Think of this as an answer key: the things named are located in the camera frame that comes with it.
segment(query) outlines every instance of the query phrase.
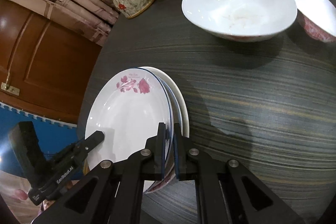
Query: table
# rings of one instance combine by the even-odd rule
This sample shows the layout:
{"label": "table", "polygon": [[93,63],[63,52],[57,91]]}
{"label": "table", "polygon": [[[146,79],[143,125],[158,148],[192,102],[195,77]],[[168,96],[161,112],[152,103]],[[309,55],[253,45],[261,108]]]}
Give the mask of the table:
{"label": "table", "polygon": [[[219,160],[237,158],[314,223],[336,192],[335,45],[297,23],[265,42],[226,41],[187,21],[181,2],[157,0],[118,19],[88,83],[78,136],[110,78],[157,67],[180,87],[196,145]],[[142,209],[164,224],[196,223],[193,182],[144,195]]]}

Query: brown wooden door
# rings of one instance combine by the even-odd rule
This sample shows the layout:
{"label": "brown wooden door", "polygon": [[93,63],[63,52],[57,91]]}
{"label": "brown wooden door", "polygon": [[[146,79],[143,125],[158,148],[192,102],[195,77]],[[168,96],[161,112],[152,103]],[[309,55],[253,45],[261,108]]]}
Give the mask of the brown wooden door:
{"label": "brown wooden door", "polygon": [[76,123],[101,47],[8,0],[0,0],[0,100],[33,114]]}

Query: screw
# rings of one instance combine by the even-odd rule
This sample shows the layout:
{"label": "screw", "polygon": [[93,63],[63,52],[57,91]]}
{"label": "screw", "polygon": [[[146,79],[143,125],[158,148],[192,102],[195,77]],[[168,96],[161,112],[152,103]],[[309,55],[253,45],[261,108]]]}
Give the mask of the screw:
{"label": "screw", "polygon": [[189,154],[193,156],[197,156],[199,153],[200,153],[199,150],[196,148],[192,148],[189,150]]}
{"label": "screw", "polygon": [[149,156],[152,152],[149,149],[143,149],[141,150],[140,154],[142,156]]}
{"label": "screw", "polygon": [[229,161],[229,165],[230,165],[231,167],[237,167],[237,166],[239,165],[239,162],[236,161],[236,160],[230,160],[230,161]]}
{"label": "screw", "polygon": [[109,168],[111,166],[111,162],[109,160],[103,160],[101,163],[100,163],[100,166],[102,168]]}

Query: metal latch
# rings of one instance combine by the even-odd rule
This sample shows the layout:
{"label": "metal latch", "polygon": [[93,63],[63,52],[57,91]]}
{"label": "metal latch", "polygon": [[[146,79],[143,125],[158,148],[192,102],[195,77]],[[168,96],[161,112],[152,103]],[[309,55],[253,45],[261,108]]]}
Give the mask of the metal latch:
{"label": "metal latch", "polygon": [[9,82],[9,76],[10,76],[10,72],[8,72],[6,83],[4,83],[4,82],[1,83],[1,89],[5,90],[5,91],[7,91],[7,92],[9,92],[11,94],[19,96],[20,95],[20,89],[18,89],[16,87],[11,86],[11,85],[8,84],[8,82]]}

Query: bowl rim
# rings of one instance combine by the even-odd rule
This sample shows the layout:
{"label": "bowl rim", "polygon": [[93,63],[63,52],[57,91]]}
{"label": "bowl rim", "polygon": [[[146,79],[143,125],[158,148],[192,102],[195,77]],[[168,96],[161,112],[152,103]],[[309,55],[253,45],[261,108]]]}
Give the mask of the bowl rim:
{"label": "bowl rim", "polygon": [[[329,1],[330,4],[331,4],[332,6],[335,7],[335,5],[333,5],[332,2],[331,2],[330,0],[327,0],[327,1]],[[321,27],[319,24],[317,24],[317,23],[315,22],[315,20],[313,20],[311,17],[307,16],[307,15],[306,15],[302,10],[300,10],[298,7],[297,7],[297,9],[300,11],[300,13],[302,13],[302,15],[304,15],[306,18],[308,18],[310,21],[312,21],[317,27],[319,27],[320,29],[322,29],[322,30],[325,31],[326,33],[330,34],[332,37],[336,37],[336,31],[335,31],[335,34],[332,34],[329,30],[326,30],[325,28],[323,28],[323,27]]]}
{"label": "bowl rim", "polygon": [[293,0],[294,4],[295,4],[295,16],[293,16],[293,19],[291,20],[291,23],[287,26],[287,27],[284,27],[276,32],[264,32],[264,33],[259,33],[259,34],[249,34],[249,35],[246,35],[246,34],[239,34],[239,33],[232,33],[232,32],[218,32],[217,30],[213,30],[213,29],[209,29],[209,28],[206,28],[204,26],[201,26],[197,23],[195,23],[188,15],[186,15],[185,11],[184,11],[184,0],[182,0],[182,4],[181,4],[181,8],[182,8],[182,12],[184,14],[184,16],[187,18],[187,20],[189,20],[191,23],[193,23],[194,25],[196,25],[197,27],[203,29],[203,30],[206,30],[208,32],[213,32],[213,33],[217,33],[217,34],[221,34],[221,35],[229,35],[229,36],[234,36],[234,37],[264,37],[264,36],[271,36],[271,35],[276,35],[280,32],[283,32],[285,31],[286,29],[288,29],[296,20],[297,18],[297,13],[298,13],[298,10],[297,10],[297,5],[296,5],[296,2],[295,0]]}

